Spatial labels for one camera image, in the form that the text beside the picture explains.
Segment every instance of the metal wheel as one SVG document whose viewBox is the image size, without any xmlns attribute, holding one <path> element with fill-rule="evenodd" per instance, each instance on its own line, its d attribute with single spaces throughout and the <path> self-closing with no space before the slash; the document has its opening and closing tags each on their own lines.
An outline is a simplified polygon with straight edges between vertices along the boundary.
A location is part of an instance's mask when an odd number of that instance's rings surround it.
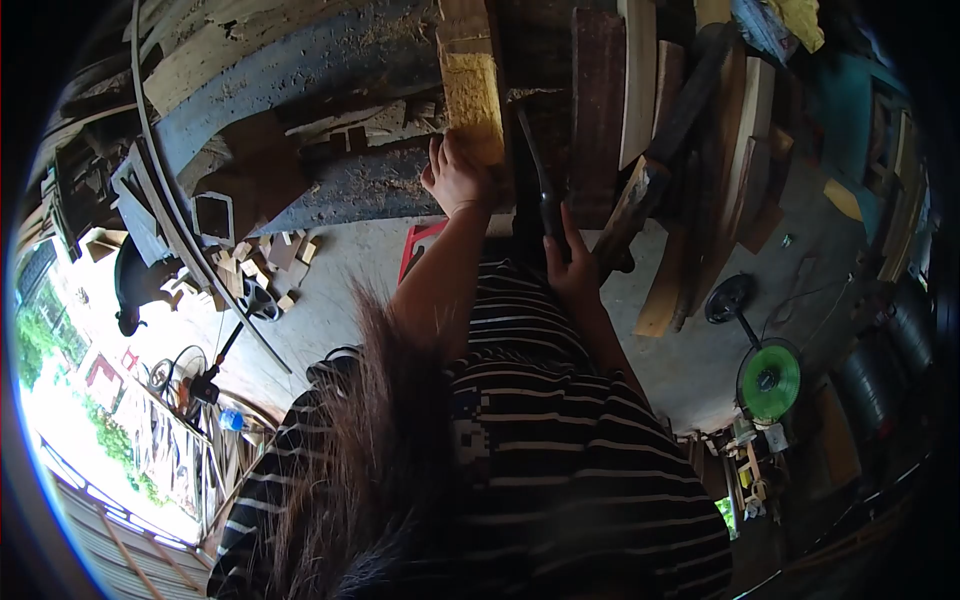
<svg viewBox="0 0 960 600">
<path fill-rule="evenodd" d="M 170 374 L 173 371 L 174 361 L 169 358 L 164 358 L 156 363 L 154 367 L 150 369 L 150 377 L 147 379 L 147 389 L 157 394 L 163 392 L 170 382 Z"/>
</svg>

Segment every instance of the black and white striped shirt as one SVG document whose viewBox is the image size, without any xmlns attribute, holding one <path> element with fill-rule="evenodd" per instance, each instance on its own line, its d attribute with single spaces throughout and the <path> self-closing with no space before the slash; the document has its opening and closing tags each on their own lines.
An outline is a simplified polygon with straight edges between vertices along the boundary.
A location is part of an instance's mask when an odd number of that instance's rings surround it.
<svg viewBox="0 0 960 600">
<path fill-rule="evenodd" d="M 343 350 L 316 368 L 357 359 Z M 587 574 L 641 596 L 723 593 L 732 573 L 723 518 L 623 373 L 594 372 L 539 274 L 510 259 L 481 264 L 469 353 L 447 374 L 470 489 L 456 511 L 457 560 L 482 579 L 471 590 L 563 596 Z M 282 510 L 271 499 L 306 451 L 300 436 L 324 425 L 305 398 L 230 511 L 211 596 L 256 597 L 243 590 L 263 585 L 250 560 L 257 523 Z"/>
</svg>

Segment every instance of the cable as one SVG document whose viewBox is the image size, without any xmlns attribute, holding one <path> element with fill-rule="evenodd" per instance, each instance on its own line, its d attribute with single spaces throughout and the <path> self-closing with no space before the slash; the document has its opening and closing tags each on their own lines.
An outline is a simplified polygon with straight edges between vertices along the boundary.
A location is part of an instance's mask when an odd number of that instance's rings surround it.
<svg viewBox="0 0 960 600">
<path fill-rule="evenodd" d="M 770 314 L 769 314 L 769 315 L 767 315 L 766 321 L 763 322 L 763 329 L 760 331 L 760 342 L 762 342 L 762 341 L 765 339 L 764 336 L 766 335 L 766 332 L 767 332 L 767 325 L 770 324 L 770 319 L 772 319 L 774 315 L 776 315 L 778 312 L 780 312 L 780 309 L 783 308 L 783 306 L 784 306 L 785 304 L 787 304 L 787 303 L 790 302 L 791 300 L 796 300 L 797 298 L 803 298 L 804 296 L 809 296 L 810 294 L 816 294 L 817 292 L 823 292 L 824 290 L 826 290 L 826 289 L 829 288 L 830 286 L 836 285 L 836 284 L 838 284 L 838 283 L 850 283 L 850 281 L 851 281 L 851 280 L 850 280 L 848 277 L 843 278 L 843 279 L 837 279 L 837 280 L 835 280 L 835 281 L 831 281 L 830 283 L 825 283 L 824 285 L 818 287 L 818 288 L 815 289 L 815 290 L 810 290 L 809 292 L 803 292 L 803 293 L 801 293 L 801 294 L 797 294 L 796 296 L 791 296 L 790 298 L 782 301 L 780 304 L 777 304 L 776 306 L 774 306 L 774 309 L 770 311 Z"/>
<path fill-rule="evenodd" d="M 844 292 L 847 291 L 847 286 L 850 285 L 850 282 L 851 282 L 851 281 L 853 281 L 853 277 L 852 277 L 852 276 L 847 279 L 847 283 L 844 283 L 843 289 L 840 290 L 840 294 L 837 296 L 837 300 L 833 303 L 833 308 L 831 308 L 831 309 L 830 309 L 830 312 L 828 312 L 827 315 L 824 317 L 824 319 L 823 319 L 822 321 L 820 321 L 820 324 L 817 325 L 817 328 L 813 330 L 813 333 L 810 335 L 810 337 L 808 337 L 808 338 L 806 339 L 806 342 L 804 342 L 804 345 L 800 347 L 800 354 L 803 354 L 803 353 L 804 353 L 804 348 L 806 348 L 806 345 L 809 344 L 809 343 L 813 340 L 813 338 L 815 338 L 815 337 L 817 336 L 818 333 L 820 333 L 820 328 L 823 327 L 824 324 L 825 324 L 825 323 L 829 320 L 829 318 L 833 315 L 833 311 L 835 311 L 835 310 L 837 309 L 837 305 L 840 304 L 840 299 L 843 298 Z"/>
</svg>

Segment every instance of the concrete floor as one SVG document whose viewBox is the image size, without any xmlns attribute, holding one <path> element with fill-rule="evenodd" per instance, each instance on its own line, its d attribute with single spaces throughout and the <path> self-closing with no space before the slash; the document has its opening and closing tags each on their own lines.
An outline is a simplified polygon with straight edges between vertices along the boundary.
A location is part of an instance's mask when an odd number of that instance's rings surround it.
<svg viewBox="0 0 960 600">
<path fill-rule="evenodd" d="M 825 180 L 819 170 L 795 160 L 780 201 L 785 213 L 780 226 L 756 256 L 736 247 L 718 279 L 739 272 L 756 276 L 758 294 L 746 316 L 757 334 L 771 310 L 791 294 L 833 283 L 822 292 L 797 299 L 788 322 L 779 330 L 767 330 L 768 336 L 785 337 L 803 348 L 807 365 L 824 364 L 838 348 L 837 331 L 849 322 L 848 308 L 835 310 L 817 339 L 810 341 L 809 337 L 837 301 L 844 289 L 842 281 L 854 267 L 856 251 L 865 243 L 863 227 L 843 216 L 823 195 Z M 259 326 L 293 374 L 284 373 L 259 349 L 250 333 L 242 332 L 218 383 L 282 418 L 296 396 L 307 388 L 305 369 L 323 359 L 329 350 L 357 341 L 348 290 L 350 277 L 360 277 L 387 298 L 396 286 L 407 229 L 423 221 L 390 219 L 313 229 L 311 235 L 320 235 L 323 243 L 300 287 L 298 303 L 278 322 Z M 794 242 L 784 249 L 780 240 L 786 233 Z M 589 244 L 597 234 L 588 232 Z M 699 309 L 678 334 L 668 332 L 658 339 L 632 334 L 665 240 L 665 231 L 648 221 L 631 246 L 636 269 L 628 275 L 614 273 L 602 296 L 620 343 L 654 409 L 671 419 L 677 433 L 709 432 L 732 420 L 736 372 L 749 343 L 738 324 L 708 324 Z M 794 279 L 805 256 L 816 260 L 804 285 L 795 289 Z M 846 305 L 845 300 L 838 306 Z M 150 312 L 159 319 L 164 311 Z M 147 328 L 149 333 L 138 332 L 133 338 L 135 345 L 153 349 L 153 341 L 148 345 L 148 340 L 136 338 L 159 338 L 157 334 L 165 330 L 165 353 L 176 354 L 173 346 L 189 343 L 212 348 L 218 335 L 222 342 L 236 323 L 232 314 L 217 314 L 209 307 L 190 309 L 188 304 L 179 313 L 167 315 L 163 321 L 168 324 L 151 326 Z M 183 331 L 183 335 L 171 336 L 171 327 Z"/>
</svg>

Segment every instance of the wooden post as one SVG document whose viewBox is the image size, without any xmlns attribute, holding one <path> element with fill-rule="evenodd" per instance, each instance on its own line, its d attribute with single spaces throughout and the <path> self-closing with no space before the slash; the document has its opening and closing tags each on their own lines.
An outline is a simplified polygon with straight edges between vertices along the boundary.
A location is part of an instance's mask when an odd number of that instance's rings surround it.
<svg viewBox="0 0 960 600">
<path fill-rule="evenodd" d="M 100 513 L 100 519 L 104 522 L 104 526 L 107 527 L 107 531 L 110 533 L 110 537 L 113 538 L 113 543 L 117 544 L 117 548 L 120 550 L 120 554 L 123 555 L 123 558 L 127 560 L 127 565 L 133 569 L 137 574 L 140 580 L 143 582 L 143 585 L 147 587 L 150 593 L 154 596 L 154 600 L 166 600 L 163 597 L 163 594 L 160 593 L 160 590 L 156 588 L 154 582 L 147 579 L 146 574 L 144 574 L 143 569 L 140 568 L 140 565 L 136 563 L 133 559 L 133 556 L 130 554 L 130 550 L 127 549 L 127 546 L 120 541 L 120 538 L 117 537 L 117 532 L 114 531 L 113 525 L 110 525 L 107 515 Z"/>
<path fill-rule="evenodd" d="M 180 576 L 183 578 L 183 581 L 186 582 L 188 586 L 192 587 L 193 589 L 195 589 L 201 594 L 206 593 L 206 589 L 203 588 L 197 582 L 195 582 L 192 577 L 187 575 L 186 571 L 183 570 L 183 567 L 180 566 L 180 563 L 175 561 L 173 557 L 167 554 L 167 551 L 163 549 L 162 545 L 160 545 L 159 543 L 157 543 L 156 540 L 154 540 L 153 536 L 145 536 L 145 537 L 147 538 L 147 540 L 150 540 L 151 544 L 154 545 L 154 548 L 156 548 L 156 551 L 160 553 L 160 556 L 162 556 L 167 563 L 170 563 L 170 566 L 172 566 L 174 570 L 176 570 L 180 574 Z"/>
</svg>

